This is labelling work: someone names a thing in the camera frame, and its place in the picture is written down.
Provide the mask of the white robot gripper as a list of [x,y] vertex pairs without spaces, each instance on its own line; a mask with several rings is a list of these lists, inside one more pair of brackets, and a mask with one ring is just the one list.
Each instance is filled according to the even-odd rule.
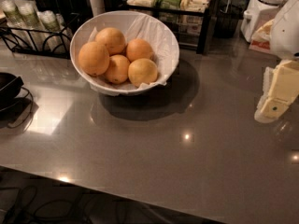
[[279,119],[299,96],[299,0],[288,0],[274,18],[270,50],[282,60],[263,73],[263,95],[254,118],[261,123]]

